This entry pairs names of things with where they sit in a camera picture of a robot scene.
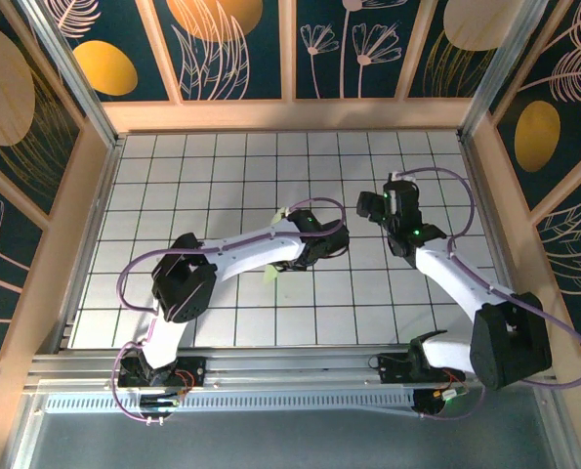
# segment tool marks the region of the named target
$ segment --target cable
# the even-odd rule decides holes
[[[556,325],[557,327],[564,330],[568,334],[572,335],[572,337],[574,337],[581,344],[581,334],[579,334],[576,330],[574,330],[568,324],[566,324],[565,322],[563,322],[561,320],[558,320],[554,316],[549,315],[548,313],[540,310],[539,308],[536,308],[532,305],[524,303],[523,301],[521,301],[517,298],[513,298],[512,296],[505,294],[498,289],[495,289],[490,283],[485,281],[483,278],[479,277],[475,272],[473,272],[468,266],[466,266],[462,261],[460,261],[457,258],[457,255],[455,254],[455,251],[453,249],[453,246],[455,244],[455,239],[465,235],[470,230],[470,227],[472,226],[473,220],[475,218],[475,198],[473,196],[473,190],[470,188],[470,186],[468,185],[468,183],[466,182],[466,180],[464,178],[462,178],[459,174],[455,173],[454,171],[451,171],[450,169],[437,168],[437,167],[433,167],[433,168],[426,167],[426,168],[411,169],[409,171],[403,171],[403,172],[398,173],[398,175],[405,176],[405,175],[426,172],[426,171],[438,171],[438,172],[446,173],[446,174],[453,176],[455,179],[457,179],[462,184],[462,186],[464,186],[464,189],[466,190],[466,193],[468,194],[468,199],[470,200],[470,215],[468,217],[468,222],[466,223],[464,230],[462,230],[458,234],[454,234],[448,240],[448,244],[447,244],[448,255],[449,255],[450,259],[452,259],[453,263],[457,267],[459,267],[464,272],[464,274],[466,274],[470,279],[472,279],[479,286],[483,287],[485,290],[494,293],[499,298],[501,298],[505,301],[509,301],[510,303],[512,303],[513,305],[515,305],[519,308],[523,308],[523,309],[527,310],[528,312],[533,313],[534,315],[537,315],[540,318],[547,320],[548,322],[551,322],[552,324]],[[532,386],[546,388],[546,389],[563,390],[563,389],[570,389],[570,388],[575,388],[577,386],[580,386],[581,385],[581,377],[577,378],[575,380],[569,381],[567,383],[560,383],[560,384],[540,383],[540,382],[531,381],[528,379],[523,379],[523,380],[521,380],[521,382],[532,385]]]
[[[438,415],[429,415],[428,413],[419,412],[420,418],[429,418],[430,420],[451,420],[451,421],[452,420],[463,420],[464,418],[468,418],[473,413],[475,413],[477,411],[477,409],[481,406],[481,404],[483,404],[483,401],[485,400],[485,391],[486,391],[485,386],[482,386],[481,387],[481,395],[478,397],[477,403],[475,404],[475,406],[473,408],[471,408],[466,413],[463,413],[461,415],[456,415],[454,417],[442,417],[439,414]]]
[[[128,310],[131,310],[131,311],[137,311],[140,313],[150,313],[150,314],[157,316],[158,312],[156,310],[154,310],[153,308],[132,305],[131,303],[129,303],[125,299],[125,296],[124,296],[125,295],[125,287],[124,287],[125,278],[127,278],[127,275],[129,275],[129,273],[132,271],[132,269],[134,269],[134,267],[136,267],[142,261],[149,259],[150,257],[155,257],[155,256],[160,256],[160,255],[164,256],[166,254],[181,254],[181,255],[188,255],[188,256],[216,254],[217,252],[229,251],[232,249],[236,249],[238,247],[246,246],[246,245],[251,244],[253,242],[257,242],[257,241],[260,241],[263,239],[271,239],[271,238],[275,238],[277,236],[323,237],[323,236],[332,235],[333,233],[335,233],[339,229],[341,229],[345,225],[345,223],[347,222],[347,214],[345,211],[345,207],[337,200],[334,200],[333,198],[329,198],[329,197],[308,198],[306,200],[302,200],[299,203],[295,203],[292,207],[289,208],[289,211],[293,212],[293,211],[297,210],[298,208],[300,208],[304,205],[307,205],[311,202],[319,202],[319,201],[330,202],[333,205],[335,205],[338,209],[340,209],[340,212],[341,212],[340,221],[338,222],[338,224],[335,227],[330,228],[329,230],[322,231],[322,232],[313,232],[313,233],[272,231],[271,233],[258,234],[256,236],[253,236],[253,237],[250,237],[247,239],[242,239],[242,240],[234,242],[232,244],[225,245],[225,246],[223,246],[223,248],[220,248],[220,247],[208,247],[208,248],[201,247],[201,248],[197,248],[197,249],[177,249],[177,248],[155,249],[153,251],[149,251],[149,252],[137,257],[136,259],[132,260],[127,266],[125,266],[125,269],[123,269],[123,271],[121,272],[121,274],[118,277],[118,280],[116,281],[116,295],[117,295],[119,301],[121,302],[121,305],[124,308],[127,308]]]

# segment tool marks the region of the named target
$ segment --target yellow moon shape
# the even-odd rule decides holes
[[[516,161],[529,173],[549,162],[560,140],[561,122],[557,110],[544,101],[528,105],[518,119],[514,146]]]
[[[503,43],[522,0],[448,0],[444,34],[465,51],[489,51]]]
[[[83,42],[73,50],[73,56],[97,91],[123,96],[138,85],[138,74],[132,61],[107,42]]]
[[[238,21],[245,36],[258,25],[264,9],[262,0],[218,0],[218,2],[229,21],[230,17]],[[217,0],[167,0],[166,3],[175,20],[189,34],[205,41],[218,42],[214,28],[205,27],[206,23],[213,21],[217,31],[221,31]]]
[[[34,82],[23,54],[0,31],[0,146],[15,145],[34,119]]]

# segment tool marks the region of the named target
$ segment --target robotic arm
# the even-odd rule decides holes
[[[451,330],[430,332],[412,341],[409,359],[415,372],[454,368],[475,374],[490,389],[500,389],[549,368],[552,358],[544,320],[494,292],[541,308],[539,300],[532,293],[516,295],[501,285],[482,288],[470,272],[491,281],[461,256],[459,264],[453,261],[446,234],[423,223],[418,197],[412,181],[391,175],[383,195],[362,192],[357,201],[357,214],[386,231],[393,255],[432,278],[468,317]]]
[[[207,310],[217,283],[268,264],[279,271],[305,271],[319,259],[348,248],[349,231],[342,225],[327,236],[301,234],[331,231],[339,224],[335,220],[321,225],[310,210],[301,209],[269,227],[231,238],[201,242],[192,233],[181,235],[172,248],[215,252],[167,254],[155,267],[152,293],[160,315],[138,351],[138,369],[130,371],[149,385],[164,383],[174,371],[187,323]],[[224,251],[223,246],[233,247]]]

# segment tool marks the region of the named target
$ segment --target white arm segment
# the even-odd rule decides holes
[[[416,267],[425,276],[432,278],[464,310],[467,318],[452,324],[445,333],[430,337],[423,342],[423,351],[430,366],[455,368],[474,373],[470,362],[470,347],[473,337],[475,314],[483,304],[498,305],[505,300],[484,290],[468,277],[448,256],[447,239],[434,239],[416,250]],[[462,264],[483,278],[492,287],[508,295],[513,291],[493,283],[475,266],[457,255]]]
[[[299,230],[294,223],[283,219],[270,227],[256,232],[226,239],[204,241],[202,246],[204,248],[222,247],[257,235],[270,234],[268,239],[262,239],[229,251],[206,254],[207,261],[217,266],[217,282],[225,281],[243,272],[257,269],[273,262],[292,261],[298,258],[305,248],[301,240],[294,236],[273,237],[275,232],[299,233]],[[160,312],[153,333],[143,346],[146,361],[151,367],[159,368],[175,359],[186,326],[187,322],[177,324],[165,320],[164,315]]]

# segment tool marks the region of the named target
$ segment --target grid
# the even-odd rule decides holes
[[[182,347],[406,343],[448,328],[463,311],[431,279],[389,252],[379,227],[357,217],[361,191],[388,173],[440,166],[467,177],[454,132],[317,132],[136,135],[127,139],[69,347],[117,348],[143,337],[149,317],[120,308],[120,270],[177,236],[199,239],[266,226],[276,207],[327,196],[348,207],[350,250],[307,272],[264,284],[263,269],[217,285],[210,308],[187,325]],[[467,196],[442,173],[418,175],[424,220],[450,234],[468,217]],[[323,223],[337,209],[315,203]],[[478,213],[459,251],[496,279]],[[150,273],[134,269],[126,295],[151,304]]]

